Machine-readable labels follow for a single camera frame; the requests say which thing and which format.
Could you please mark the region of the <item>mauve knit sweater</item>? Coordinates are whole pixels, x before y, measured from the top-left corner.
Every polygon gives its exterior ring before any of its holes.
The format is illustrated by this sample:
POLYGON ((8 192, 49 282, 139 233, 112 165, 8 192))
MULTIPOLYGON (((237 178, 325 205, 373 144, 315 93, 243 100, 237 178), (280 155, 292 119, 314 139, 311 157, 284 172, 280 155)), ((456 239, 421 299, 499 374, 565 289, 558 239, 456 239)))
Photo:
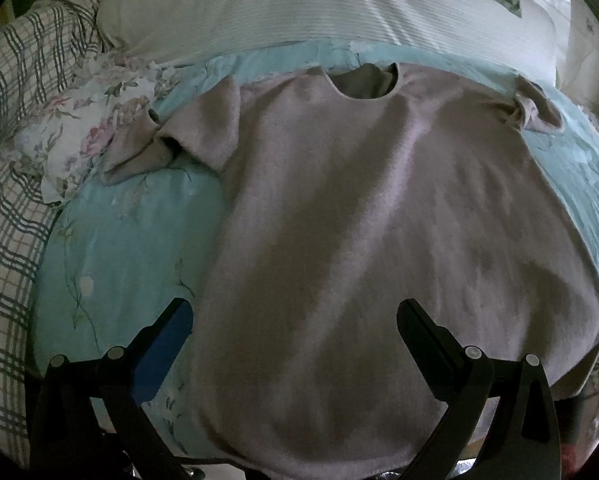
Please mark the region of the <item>mauve knit sweater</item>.
POLYGON ((196 306, 188 412, 276 478, 408 464, 443 414, 396 327, 417 300, 463 344, 539 357, 559 399, 599 349, 599 276, 522 133, 559 133, 542 90, 434 68, 226 78, 116 133, 104 182, 185 151, 228 210, 196 306))

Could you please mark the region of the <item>teal floral bed sheet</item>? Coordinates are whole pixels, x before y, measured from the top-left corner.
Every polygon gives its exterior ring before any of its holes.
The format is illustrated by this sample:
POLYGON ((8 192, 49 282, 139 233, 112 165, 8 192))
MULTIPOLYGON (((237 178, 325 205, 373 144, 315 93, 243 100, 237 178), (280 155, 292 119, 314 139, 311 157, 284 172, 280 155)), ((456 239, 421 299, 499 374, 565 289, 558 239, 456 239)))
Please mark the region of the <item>teal floral bed sheet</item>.
MULTIPOLYGON (((514 70, 484 61, 377 42, 313 40, 193 64, 181 70, 158 110, 171 113, 227 76, 252 82, 313 66, 346 72, 392 61, 449 70, 505 94, 514 87, 514 70)), ((547 95, 564 118, 563 131, 526 131, 524 138, 599 271, 599 118, 557 89, 547 95)), ((90 176, 54 225, 37 275, 30 330, 36 366, 45 370, 57 354, 98 358, 132 341, 170 300, 191 299, 224 212, 217 177, 191 160, 113 186, 90 176)))

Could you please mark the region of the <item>white floral cloth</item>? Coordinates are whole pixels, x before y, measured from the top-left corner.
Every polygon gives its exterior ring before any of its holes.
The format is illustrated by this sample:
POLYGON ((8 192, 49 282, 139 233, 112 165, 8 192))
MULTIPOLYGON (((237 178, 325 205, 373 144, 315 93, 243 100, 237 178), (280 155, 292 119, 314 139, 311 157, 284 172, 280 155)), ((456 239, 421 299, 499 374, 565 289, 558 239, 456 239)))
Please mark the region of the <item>white floral cloth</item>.
POLYGON ((178 84, 176 68, 120 51, 90 56, 70 86, 23 119, 7 157, 47 205, 70 200, 120 130, 178 84))

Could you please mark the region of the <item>plaid checked blanket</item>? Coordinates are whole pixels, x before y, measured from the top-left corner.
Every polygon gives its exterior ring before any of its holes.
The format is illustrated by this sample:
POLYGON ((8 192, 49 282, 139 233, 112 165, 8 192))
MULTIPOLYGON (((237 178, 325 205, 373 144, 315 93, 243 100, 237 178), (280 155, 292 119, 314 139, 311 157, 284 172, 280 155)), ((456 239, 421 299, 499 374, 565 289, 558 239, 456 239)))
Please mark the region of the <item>plaid checked blanket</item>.
POLYGON ((72 82, 76 68, 103 48, 101 0, 37 0, 0 30, 0 452, 30 461, 25 349, 30 303, 42 251, 56 214, 37 183, 6 159, 20 121, 72 82))

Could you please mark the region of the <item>white striped pillow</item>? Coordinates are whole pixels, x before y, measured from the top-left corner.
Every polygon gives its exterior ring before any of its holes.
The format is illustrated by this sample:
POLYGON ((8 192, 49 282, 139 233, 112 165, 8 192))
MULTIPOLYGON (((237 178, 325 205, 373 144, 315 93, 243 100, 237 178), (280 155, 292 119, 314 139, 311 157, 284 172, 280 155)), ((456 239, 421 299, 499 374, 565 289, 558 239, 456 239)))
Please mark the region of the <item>white striped pillow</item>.
POLYGON ((377 41, 482 58, 538 79, 557 70, 549 14, 531 0, 103 0, 112 47, 162 64, 319 39, 377 41))

